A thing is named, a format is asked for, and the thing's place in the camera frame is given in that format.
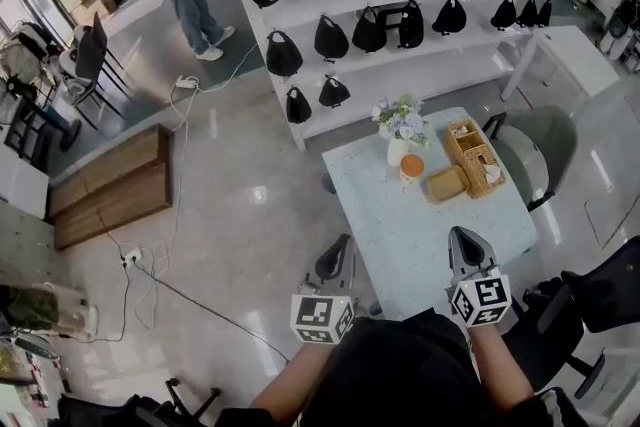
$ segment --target potted plant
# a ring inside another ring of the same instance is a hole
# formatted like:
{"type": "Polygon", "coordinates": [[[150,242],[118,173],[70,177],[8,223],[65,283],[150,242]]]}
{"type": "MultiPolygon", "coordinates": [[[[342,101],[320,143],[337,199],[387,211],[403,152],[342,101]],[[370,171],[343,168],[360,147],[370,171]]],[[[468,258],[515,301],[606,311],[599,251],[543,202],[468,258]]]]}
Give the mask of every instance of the potted plant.
{"type": "Polygon", "coordinates": [[[371,110],[371,118],[378,123],[378,133],[389,140],[387,162],[399,166],[411,145],[429,148],[426,135],[429,125],[420,115],[422,102],[415,102],[410,95],[403,95],[389,104],[385,99],[371,110]]]}

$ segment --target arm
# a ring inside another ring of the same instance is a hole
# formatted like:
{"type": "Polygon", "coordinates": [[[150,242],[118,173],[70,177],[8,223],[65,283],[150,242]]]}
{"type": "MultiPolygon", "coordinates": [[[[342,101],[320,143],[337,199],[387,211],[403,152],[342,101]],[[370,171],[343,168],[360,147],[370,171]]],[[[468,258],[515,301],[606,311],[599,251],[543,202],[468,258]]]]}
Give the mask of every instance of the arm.
{"type": "Polygon", "coordinates": [[[513,359],[495,325],[469,329],[480,381],[493,402],[509,411],[533,397],[533,388],[513,359]]]}
{"type": "Polygon", "coordinates": [[[251,408],[265,409],[276,425],[289,427],[315,389],[333,345],[306,344],[258,395],[251,408]]]}

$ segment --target jeans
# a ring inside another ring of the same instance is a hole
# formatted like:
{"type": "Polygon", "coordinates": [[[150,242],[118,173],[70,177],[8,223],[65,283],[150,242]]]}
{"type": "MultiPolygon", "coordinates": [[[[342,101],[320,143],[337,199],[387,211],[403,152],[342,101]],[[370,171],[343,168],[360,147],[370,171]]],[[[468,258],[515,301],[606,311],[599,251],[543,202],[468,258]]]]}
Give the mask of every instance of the jeans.
{"type": "Polygon", "coordinates": [[[222,37],[222,28],[209,13],[206,0],[170,0],[182,31],[196,54],[201,54],[222,37]]]}

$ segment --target flower vase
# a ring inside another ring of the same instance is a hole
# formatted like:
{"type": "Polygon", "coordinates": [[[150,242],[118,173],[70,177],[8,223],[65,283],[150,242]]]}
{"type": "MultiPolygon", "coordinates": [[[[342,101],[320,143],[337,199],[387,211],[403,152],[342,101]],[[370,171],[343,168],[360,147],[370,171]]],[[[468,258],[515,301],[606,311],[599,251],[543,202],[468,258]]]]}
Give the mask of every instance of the flower vase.
{"type": "Polygon", "coordinates": [[[398,167],[402,158],[409,153],[409,141],[404,139],[389,139],[387,148],[387,162],[390,166],[398,167]]]}

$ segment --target table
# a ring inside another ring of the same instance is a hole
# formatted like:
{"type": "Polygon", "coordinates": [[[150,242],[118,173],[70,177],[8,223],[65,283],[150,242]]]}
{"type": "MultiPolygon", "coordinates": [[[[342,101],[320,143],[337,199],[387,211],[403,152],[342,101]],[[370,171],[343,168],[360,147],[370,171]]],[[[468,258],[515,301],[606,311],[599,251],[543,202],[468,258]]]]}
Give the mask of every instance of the table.
{"type": "Polygon", "coordinates": [[[522,254],[537,240],[533,221],[504,166],[506,183],[481,199],[463,194],[440,205],[426,201],[424,178],[451,165],[442,147],[443,133],[450,123],[469,118],[461,107],[427,116],[432,147],[412,149],[424,160],[425,171],[411,185],[401,182],[398,169],[387,164],[388,142],[377,134],[323,154],[388,319],[403,320],[446,305],[444,289],[452,278],[448,238],[453,226],[471,229],[487,240],[498,264],[522,254]]]}
{"type": "Polygon", "coordinates": [[[545,27],[533,31],[518,66],[500,95],[504,101],[511,96],[522,79],[537,48],[544,50],[589,97],[596,96],[619,79],[609,61],[578,27],[545,27]]]}

